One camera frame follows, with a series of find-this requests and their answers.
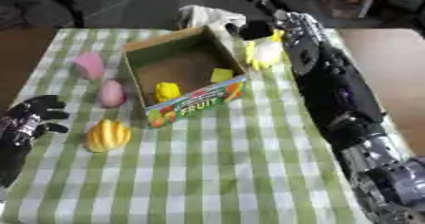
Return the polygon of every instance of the chair leg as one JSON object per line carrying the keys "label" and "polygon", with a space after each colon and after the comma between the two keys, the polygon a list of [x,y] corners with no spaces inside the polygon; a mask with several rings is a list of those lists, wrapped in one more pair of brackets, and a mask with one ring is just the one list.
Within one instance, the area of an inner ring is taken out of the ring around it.
{"label": "chair leg", "polygon": [[54,0],[59,5],[63,6],[69,11],[72,16],[72,20],[75,28],[85,28],[83,12],[75,8],[75,2],[73,0]]}

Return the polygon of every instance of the yellow croissant toy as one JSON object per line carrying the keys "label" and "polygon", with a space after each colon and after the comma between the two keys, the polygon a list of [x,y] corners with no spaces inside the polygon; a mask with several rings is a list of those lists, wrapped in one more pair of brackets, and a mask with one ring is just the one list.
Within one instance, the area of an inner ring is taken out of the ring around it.
{"label": "yellow croissant toy", "polygon": [[87,133],[85,148],[91,152],[106,152],[126,144],[131,131],[120,121],[102,120]]}

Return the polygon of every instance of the gingham tablecloth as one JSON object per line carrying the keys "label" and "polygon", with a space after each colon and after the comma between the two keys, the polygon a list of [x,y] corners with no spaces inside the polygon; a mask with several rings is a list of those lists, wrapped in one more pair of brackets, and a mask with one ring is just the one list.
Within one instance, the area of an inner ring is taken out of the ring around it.
{"label": "gingham tablecloth", "polygon": [[[342,46],[336,32],[333,41]],[[141,129],[136,92],[103,109],[100,82],[77,77],[72,60],[99,52],[103,79],[124,78],[120,48],[167,33],[140,29],[62,29],[17,102],[58,94],[70,132],[37,140],[10,189],[7,223],[367,223],[338,164],[301,103],[288,62],[250,72],[247,93],[228,106],[160,129]],[[236,56],[238,42],[224,39]],[[103,118],[132,127],[123,148],[92,154],[84,133]],[[393,125],[386,127],[405,149]]]}

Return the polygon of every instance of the fruit box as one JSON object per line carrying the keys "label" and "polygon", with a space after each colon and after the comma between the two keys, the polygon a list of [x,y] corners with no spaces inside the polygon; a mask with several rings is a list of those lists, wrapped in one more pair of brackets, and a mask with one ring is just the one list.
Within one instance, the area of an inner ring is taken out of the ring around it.
{"label": "fruit box", "polygon": [[[197,111],[239,98],[245,70],[208,27],[188,28],[124,47],[125,63],[137,87],[148,125],[154,128]],[[211,82],[215,68],[233,71],[224,82]],[[157,103],[158,83],[176,83],[181,96]]]}

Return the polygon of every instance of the robotic arm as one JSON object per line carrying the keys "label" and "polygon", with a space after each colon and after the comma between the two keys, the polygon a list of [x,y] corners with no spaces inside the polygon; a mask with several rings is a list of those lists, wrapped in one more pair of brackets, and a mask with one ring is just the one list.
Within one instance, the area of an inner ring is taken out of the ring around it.
{"label": "robotic arm", "polygon": [[67,119],[64,108],[57,96],[45,95],[17,104],[0,118],[0,204],[6,201],[6,189],[18,178],[34,141],[47,132],[67,132],[60,124],[43,123]]}
{"label": "robotic arm", "polygon": [[350,59],[312,16],[287,12],[278,0],[249,1],[286,32],[283,46],[305,107],[366,216],[374,223],[425,223],[425,157],[401,158],[381,126],[384,113]]}

